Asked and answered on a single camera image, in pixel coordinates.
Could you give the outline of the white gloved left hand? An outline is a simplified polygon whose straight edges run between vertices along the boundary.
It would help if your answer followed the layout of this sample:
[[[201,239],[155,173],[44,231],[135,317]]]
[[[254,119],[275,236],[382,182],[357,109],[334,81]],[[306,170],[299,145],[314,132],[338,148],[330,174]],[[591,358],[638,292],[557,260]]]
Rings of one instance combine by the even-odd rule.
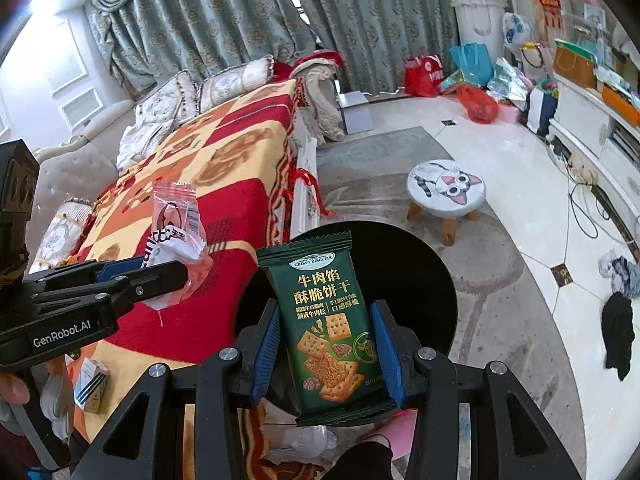
[[[15,418],[11,405],[26,405],[32,394],[23,379],[1,373],[1,422],[14,434],[22,436],[24,427]],[[55,437],[64,443],[74,430],[75,403],[73,385],[66,367],[65,356],[46,363],[44,383],[38,391],[39,411],[50,422]]]

